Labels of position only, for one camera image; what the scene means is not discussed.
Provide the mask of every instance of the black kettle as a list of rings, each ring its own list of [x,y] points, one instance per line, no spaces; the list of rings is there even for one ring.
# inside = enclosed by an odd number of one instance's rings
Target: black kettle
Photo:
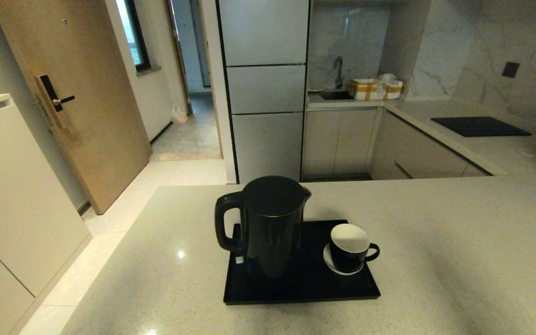
[[[295,284],[304,260],[300,252],[303,208],[311,192],[298,182],[266,176],[251,181],[241,192],[216,201],[216,238],[225,250],[244,256],[247,273],[263,288],[287,288]],[[241,211],[241,239],[225,234],[225,212]]]

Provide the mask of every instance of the tiled floor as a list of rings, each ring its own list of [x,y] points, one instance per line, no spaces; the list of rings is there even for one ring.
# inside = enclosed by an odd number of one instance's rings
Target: tiled floor
[[[187,122],[173,123],[154,142],[151,161],[221,158],[212,95],[192,95],[192,110]]]
[[[224,184],[226,173],[222,159],[151,161],[104,215],[96,215],[90,208],[82,216],[92,233],[92,241],[53,288],[21,335],[61,333],[76,306],[157,187]]]

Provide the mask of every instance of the refrigerator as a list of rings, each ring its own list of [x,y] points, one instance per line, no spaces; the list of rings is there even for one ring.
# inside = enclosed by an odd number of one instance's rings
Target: refrigerator
[[[309,0],[219,0],[238,181],[299,181]]]

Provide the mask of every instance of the black cup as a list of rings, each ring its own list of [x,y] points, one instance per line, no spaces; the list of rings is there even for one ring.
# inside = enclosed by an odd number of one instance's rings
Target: black cup
[[[367,256],[371,248],[376,252]],[[330,254],[338,271],[350,273],[359,271],[364,261],[376,259],[379,246],[370,243],[368,234],[360,227],[343,223],[330,231]]]

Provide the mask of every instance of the electrical outlet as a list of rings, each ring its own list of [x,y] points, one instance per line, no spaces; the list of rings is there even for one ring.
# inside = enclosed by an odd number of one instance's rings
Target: electrical outlet
[[[507,62],[506,66],[504,67],[504,72],[502,72],[502,76],[508,77],[508,78],[516,77],[516,73],[520,66],[521,66],[520,63],[512,63],[511,61]]]

